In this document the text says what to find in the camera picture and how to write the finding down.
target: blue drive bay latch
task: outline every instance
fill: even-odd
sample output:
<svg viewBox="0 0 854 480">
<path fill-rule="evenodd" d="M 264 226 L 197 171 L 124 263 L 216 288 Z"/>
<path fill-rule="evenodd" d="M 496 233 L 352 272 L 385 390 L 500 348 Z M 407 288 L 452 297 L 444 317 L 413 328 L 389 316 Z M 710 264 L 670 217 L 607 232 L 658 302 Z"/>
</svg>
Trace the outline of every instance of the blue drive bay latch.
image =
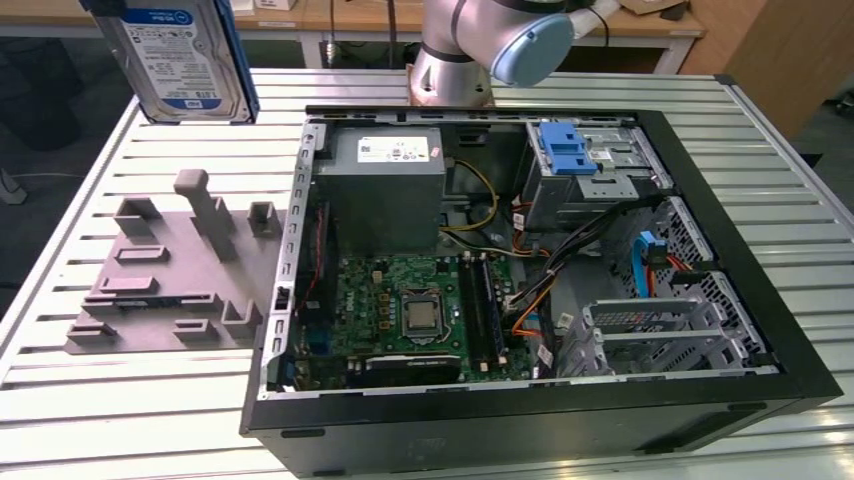
<svg viewBox="0 0 854 480">
<path fill-rule="evenodd" d="M 594 175 L 599 171 L 587 157 L 587 141 L 571 123 L 540 123 L 539 132 L 554 175 Z"/>
</svg>

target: yellow wire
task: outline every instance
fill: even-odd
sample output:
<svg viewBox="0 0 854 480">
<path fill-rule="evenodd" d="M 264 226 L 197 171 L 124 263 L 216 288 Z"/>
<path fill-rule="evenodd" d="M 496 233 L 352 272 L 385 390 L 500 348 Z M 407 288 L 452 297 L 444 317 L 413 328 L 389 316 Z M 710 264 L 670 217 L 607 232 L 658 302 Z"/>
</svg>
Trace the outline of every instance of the yellow wire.
<svg viewBox="0 0 854 480">
<path fill-rule="evenodd" d="M 459 225 L 459 226 L 455 226 L 455 227 L 451 227 L 451 226 L 440 227 L 439 230 L 441 230 L 443 232 L 466 232 L 466 231 L 470 231 L 470 230 L 476 230 L 478 228 L 483 227 L 486 224 L 488 224 L 492 221 L 492 219 L 495 218 L 495 213 L 498 212 L 498 195 L 495 193 L 495 188 L 492 188 L 492 184 L 486 179 L 486 176 L 471 165 L 471 163 L 468 163 L 468 162 L 466 162 L 463 160 L 456 160 L 456 163 L 464 165 L 466 168 L 468 168 L 471 173 L 475 174 L 475 176 L 480 179 L 480 181 L 486 185 L 486 188 L 488 188 L 490 194 L 492 195 L 492 208 L 490 209 L 490 214 L 478 223 L 472 223 L 471 225 Z"/>
</svg>

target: motherboard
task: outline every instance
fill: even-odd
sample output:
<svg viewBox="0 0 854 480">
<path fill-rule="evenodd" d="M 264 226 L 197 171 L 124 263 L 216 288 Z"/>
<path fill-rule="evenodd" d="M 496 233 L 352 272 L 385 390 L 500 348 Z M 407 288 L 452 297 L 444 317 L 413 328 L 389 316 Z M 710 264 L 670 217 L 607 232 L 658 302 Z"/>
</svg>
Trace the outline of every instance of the motherboard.
<svg viewBox="0 0 854 480">
<path fill-rule="evenodd" d="M 453 383 L 530 378 L 524 344 L 503 340 L 506 257 L 343 257 L 336 291 L 332 324 L 305 332 L 309 389 L 349 388 L 368 369 L 385 386 L 419 370 Z M 412 368 L 419 358 L 429 366 Z"/>
</svg>

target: metal workbench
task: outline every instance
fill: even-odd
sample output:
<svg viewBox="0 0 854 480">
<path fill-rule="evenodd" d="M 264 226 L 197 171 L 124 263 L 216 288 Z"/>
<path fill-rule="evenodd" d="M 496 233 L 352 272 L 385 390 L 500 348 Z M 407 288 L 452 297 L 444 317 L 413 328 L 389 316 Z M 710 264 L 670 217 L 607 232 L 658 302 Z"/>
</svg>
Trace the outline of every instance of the metal workbench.
<svg viewBox="0 0 854 480">
<path fill-rule="evenodd" d="M 0 473 L 21 478 L 287 478 L 237 435 L 249 350 L 72 357 L 65 331 L 119 228 L 124 194 L 187 210 L 173 174 L 205 168 L 229 208 L 288 201 L 305 104 L 401 105 L 403 72 L 256 70 L 259 125 L 151 126 L 131 104 L 0 323 Z M 499 106 L 662 110 L 846 395 L 690 455 L 405 478 L 843 478 L 854 475 L 854 222 L 738 88 L 711 77 L 552 76 Z"/>
</svg>

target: green motherboard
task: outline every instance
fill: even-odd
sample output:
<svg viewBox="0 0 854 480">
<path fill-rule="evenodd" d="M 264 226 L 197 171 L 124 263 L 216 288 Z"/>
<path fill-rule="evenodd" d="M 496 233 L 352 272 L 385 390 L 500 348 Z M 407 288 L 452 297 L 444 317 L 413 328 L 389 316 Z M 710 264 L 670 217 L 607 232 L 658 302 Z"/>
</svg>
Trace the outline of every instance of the green motherboard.
<svg viewBox="0 0 854 480">
<path fill-rule="evenodd" d="M 530 360 L 522 343 L 506 350 L 502 365 L 486 371 L 471 365 L 457 273 L 462 261 L 457 257 L 421 256 L 341 258 L 329 358 L 453 355 L 462 359 L 457 382 L 527 379 Z M 503 256 L 490 258 L 487 265 L 500 303 L 512 290 L 510 265 Z M 316 357 L 311 369 L 311 377 L 319 381 L 315 388 L 343 388 L 335 369 Z"/>
</svg>

